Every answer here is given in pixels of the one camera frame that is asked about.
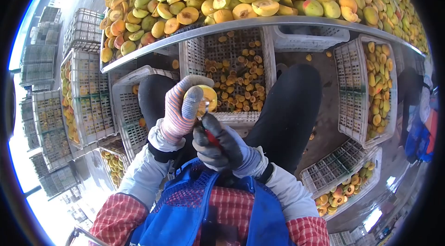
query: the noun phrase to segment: wrist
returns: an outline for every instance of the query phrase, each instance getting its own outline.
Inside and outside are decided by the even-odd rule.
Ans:
[[[154,148],[162,152],[172,152],[177,151],[184,147],[186,139],[181,137],[179,140],[167,140],[165,132],[162,130],[162,125],[164,123],[164,118],[158,119],[156,125],[153,126],[148,133],[148,141],[153,145]]]
[[[246,152],[242,155],[242,165],[233,173],[238,177],[258,177],[267,167],[268,159],[262,154],[261,146],[258,148],[247,147],[246,149]]]

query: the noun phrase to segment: glove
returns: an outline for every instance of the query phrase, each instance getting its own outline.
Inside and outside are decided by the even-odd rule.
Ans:
[[[203,89],[196,87],[197,85],[213,87],[214,82],[204,76],[190,75],[165,94],[165,117],[159,131],[165,141],[172,145],[177,145],[193,129],[199,103],[203,98]]]
[[[219,142],[219,146],[209,141],[206,130]],[[248,146],[238,133],[220,123],[207,113],[193,129],[193,147],[198,158],[210,169],[217,172],[232,170],[238,177],[256,174],[261,161],[261,154]]]

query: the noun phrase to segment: dark wristband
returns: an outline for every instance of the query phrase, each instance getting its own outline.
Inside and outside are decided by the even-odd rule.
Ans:
[[[258,181],[259,183],[263,183],[265,185],[273,172],[274,172],[274,166],[272,165],[272,163],[269,163],[266,169],[264,170],[263,174],[260,177],[258,177],[256,181]]]
[[[161,163],[167,163],[169,160],[175,160],[179,154],[179,150],[173,152],[160,151],[159,149],[153,147],[150,142],[148,142],[148,150],[153,154],[154,160]]]

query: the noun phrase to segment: arm sleeve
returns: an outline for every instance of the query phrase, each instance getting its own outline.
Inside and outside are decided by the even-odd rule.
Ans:
[[[162,152],[181,149],[185,144],[184,138],[180,145],[171,145],[160,138],[159,126],[162,120],[163,118],[159,119],[156,126],[150,129],[148,141],[155,149]],[[131,195],[150,208],[159,191],[159,185],[168,174],[169,168],[170,161],[167,163],[156,161],[154,155],[148,150],[148,145],[145,145],[128,167],[118,192]]]
[[[89,232],[110,246],[124,245],[147,215],[148,210],[141,202],[129,195],[113,194],[97,213]]]
[[[269,160],[262,147],[256,148],[261,161],[253,170],[252,176],[260,176]],[[273,172],[266,186],[278,197],[289,230],[289,237],[298,246],[329,246],[326,221],[318,215],[311,194],[297,181],[294,175],[274,163]]]
[[[259,177],[269,164],[269,159],[264,156],[261,146],[255,149],[261,154],[261,160],[249,175]],[[303,187],[303,184],[285,169],[275,163],[271,164],[274,170],[266,186],[278,197],[286,221],[308,216],[319,217],[315,201],[311,199],[311,194]]]

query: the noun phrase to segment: light blue sleeve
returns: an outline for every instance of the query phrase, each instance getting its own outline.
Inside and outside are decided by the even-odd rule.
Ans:
[[[155,149],[163,152],[171,152],[182,148],[185,144],[184,138],[179,145],[170,145],[159,138],[159,125],[162,120],[159,119],[156,126],[150,129],[148,134],[150,144]],[[144,203],[147,208],[151,208],[159,191],[159,185],[168,174],[170,163],[171,161],[167,163],[156,161],[154,155],[148,150],[148,145],[145,145],[141,152],[136,154],[135,159],[125,172],[118,193],[132,195]]]

